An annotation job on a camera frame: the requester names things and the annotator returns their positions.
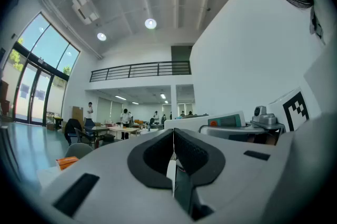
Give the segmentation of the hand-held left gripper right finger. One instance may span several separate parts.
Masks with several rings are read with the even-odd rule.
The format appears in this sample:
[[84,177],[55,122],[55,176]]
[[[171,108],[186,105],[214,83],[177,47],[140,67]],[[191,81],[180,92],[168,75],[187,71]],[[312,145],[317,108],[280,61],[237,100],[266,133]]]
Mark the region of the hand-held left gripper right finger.
[[190,177],[192,186],[211,184],[225,167],[225,156],[216,147],[175,128],[173,130],[174,152]]

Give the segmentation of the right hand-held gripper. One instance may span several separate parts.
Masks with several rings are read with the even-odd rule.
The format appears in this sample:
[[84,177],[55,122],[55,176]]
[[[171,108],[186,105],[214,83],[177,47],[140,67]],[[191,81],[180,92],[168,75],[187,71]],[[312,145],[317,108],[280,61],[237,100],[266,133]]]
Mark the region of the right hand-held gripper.
[[243,124],[236,115],[209,119],[199,133],[233,141],[276,145],[280,136],[297,130],[311,119],[311,111],[301,88],[281,96],[267,106],[257,106],[252,119]]

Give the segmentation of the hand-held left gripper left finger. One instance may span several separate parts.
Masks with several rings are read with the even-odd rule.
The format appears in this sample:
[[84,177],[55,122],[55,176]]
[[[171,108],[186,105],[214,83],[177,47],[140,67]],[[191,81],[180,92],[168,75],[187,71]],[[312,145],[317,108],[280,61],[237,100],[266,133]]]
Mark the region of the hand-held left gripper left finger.
[[171,190],[172,180],[166,174],[173,153],[173,130],[168,129],[134,147],[127,165],[135,179],[145,186]]

